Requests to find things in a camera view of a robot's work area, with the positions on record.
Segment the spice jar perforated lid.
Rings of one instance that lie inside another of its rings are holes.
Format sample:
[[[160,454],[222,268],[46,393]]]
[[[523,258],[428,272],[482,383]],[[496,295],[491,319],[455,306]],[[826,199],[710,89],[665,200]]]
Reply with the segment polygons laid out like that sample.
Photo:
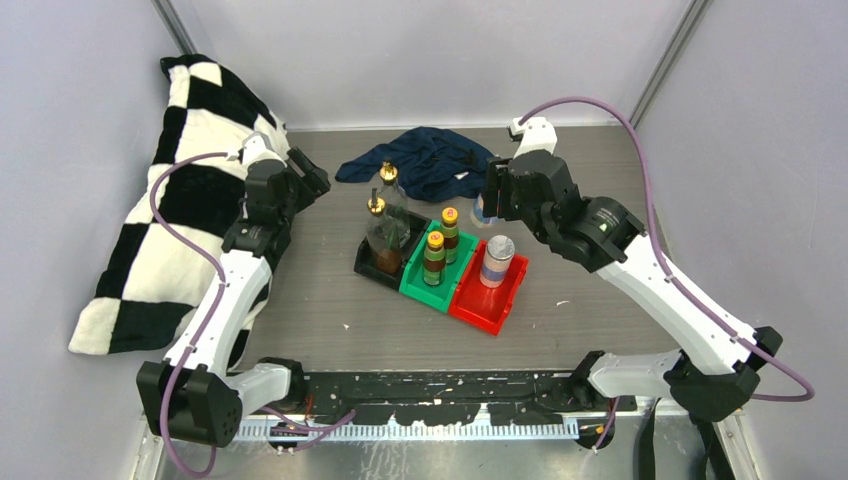
[[[477,228],[491,228],[498,222],[497,216],[484,214],[484,200],[481,195],[478,195],[472,204],[470,219]]]

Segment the spice jar plain lid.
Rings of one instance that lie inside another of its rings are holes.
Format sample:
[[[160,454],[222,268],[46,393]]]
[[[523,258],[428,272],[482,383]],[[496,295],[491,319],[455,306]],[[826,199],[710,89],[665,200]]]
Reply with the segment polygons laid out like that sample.
[[[487,288],[502,285],[516,253],[513,240],[495,235],[486,244],[480,270],[480,282]]]

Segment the clear glass cruet gold spout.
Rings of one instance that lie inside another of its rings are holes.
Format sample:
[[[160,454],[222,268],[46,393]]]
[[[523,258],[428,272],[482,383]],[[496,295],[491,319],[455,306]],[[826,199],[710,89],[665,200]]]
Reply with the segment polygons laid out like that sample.
[[[398,168],[386,157],[379,170],[379,177],[383,182],[379,196],[387,203],[387,214],[393,218],[398,230],[398,243],[404,247],[411,236],[411,227],[408,211],[408,198],[404,189],[399,185]]]

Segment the sauce bottle yellow cap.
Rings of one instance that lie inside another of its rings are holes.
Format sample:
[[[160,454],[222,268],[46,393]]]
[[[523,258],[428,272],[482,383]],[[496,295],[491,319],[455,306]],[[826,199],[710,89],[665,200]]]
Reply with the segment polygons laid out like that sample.
[[[444,237],[445,260],[447,264],[456,261],[459,245],[459,212],[454,207],[446,207],[442,211],[441,231]]]
[[[446,267],[444,241],[444,235],[439,230],[433,230],[427,236],[422,260],[422,278],[428,286],[438,286],[443,282]]]

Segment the brown oil cruet gold spout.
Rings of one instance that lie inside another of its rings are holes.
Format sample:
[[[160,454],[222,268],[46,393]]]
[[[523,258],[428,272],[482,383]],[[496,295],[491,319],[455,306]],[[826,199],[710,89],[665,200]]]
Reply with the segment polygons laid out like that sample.
[[[367,224],[366,236],[376,268],[393,275],[402,262],[398,222],[389,213],[389,205],[378,195],[376,187],[371,191],[367,208],[371,217]]]

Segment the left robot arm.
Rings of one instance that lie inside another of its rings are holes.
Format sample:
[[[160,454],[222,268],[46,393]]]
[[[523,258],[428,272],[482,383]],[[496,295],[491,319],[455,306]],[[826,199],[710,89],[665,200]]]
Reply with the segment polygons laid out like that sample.
[[[151,208],[157,222],[209,261],[217,275],[163,361],[144,363],[136,377],[150,429],[164,439],[223,448],[245,416],[269,404],[293,414],[307,398],[297,361],[268,357],[240,374],[227,371],[247,314],[290,245],[295,215],[329,191],[328,174],[297,147],[285,157],[268,147],[246,147],[240,159],[248,171],[243,214],[228,229],[220,256]]]

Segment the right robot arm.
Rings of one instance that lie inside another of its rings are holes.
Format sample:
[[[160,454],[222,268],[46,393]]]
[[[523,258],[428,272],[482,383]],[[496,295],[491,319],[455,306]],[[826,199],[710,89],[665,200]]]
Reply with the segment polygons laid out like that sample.
[[[584,197],[565,162],[546,150],[490,160],[482,191],[483,211],[522,221],[540,243],[599,276],[635,301],[678,347],[652,355],[586,354],[565,382],[584,410],[621,396],[670,398],[698,420],[718,422],[744,406],[760,383],[765,364],[743,346],[768,354],[782,344],[771,327],[753,328],[717,312],[725,332],[679,289],[686,276],[664,271],[643,224],[609,197]]]

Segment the black plastic bin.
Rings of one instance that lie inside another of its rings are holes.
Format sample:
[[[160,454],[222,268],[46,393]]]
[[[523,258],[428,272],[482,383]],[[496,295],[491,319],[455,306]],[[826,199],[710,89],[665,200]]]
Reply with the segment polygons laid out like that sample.
[[[406,268],[411,265],[413,253],[431,224],[431,220],[418,213],[409,213],[410,238],[399,248],[383,249],[376,253],[372,248],[373,240],[379,246],[385,246],[381,241],[394,240],[399,234],[395,222],[388,215],[371,214],[367,223],[366,237],[361,241],[355,262],[354,271],[385,287],[399,291]]]

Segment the dark blue shorts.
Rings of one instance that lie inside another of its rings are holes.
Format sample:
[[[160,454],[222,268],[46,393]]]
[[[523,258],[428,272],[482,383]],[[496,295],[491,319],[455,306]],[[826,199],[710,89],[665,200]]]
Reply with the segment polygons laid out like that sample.
[[[398,169],[398,183],[412,199],[430,203],[473,199],[481,193],[488,161],[494,157],[486,147],[455,131],[417,127],[343,163],[335,180],[367,183],[389,162]]]

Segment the red plastic bin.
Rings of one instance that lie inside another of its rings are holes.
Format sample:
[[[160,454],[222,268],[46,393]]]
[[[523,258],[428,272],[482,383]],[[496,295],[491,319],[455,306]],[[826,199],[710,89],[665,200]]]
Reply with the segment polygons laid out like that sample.
[[[497,336],[509,317],[522,284],[529,260],[516,255],[498,288],[480,282],[480,270],[487,242],[480,240],[454,291],[448,314],[492,336]]]

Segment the black white checkered blanket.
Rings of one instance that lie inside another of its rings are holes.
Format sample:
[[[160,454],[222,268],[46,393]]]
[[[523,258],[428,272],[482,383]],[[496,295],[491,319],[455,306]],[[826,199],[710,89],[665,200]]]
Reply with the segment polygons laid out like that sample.
[[[212,256],[240,215],[247,168],[230,159],[254,132],[285,157],[283,122],[231,70],[200,54],[165,57],[170,82],[147,189],[127,215],[69,350],[84,355],[158,350],[190,323],[216,276],[200,254],[154,218]]]

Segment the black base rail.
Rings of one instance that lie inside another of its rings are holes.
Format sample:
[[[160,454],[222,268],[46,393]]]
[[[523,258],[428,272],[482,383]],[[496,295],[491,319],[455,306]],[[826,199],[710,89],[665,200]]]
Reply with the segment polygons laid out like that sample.
[[[305,375],[306,391],[270,407],[332,424],[349,411],[355,425],[468,425],[487,412],[496,426],[553,425],[563,414],[609,411],[602,400],[582,406],[566,392],[567,371],[336,371]]]

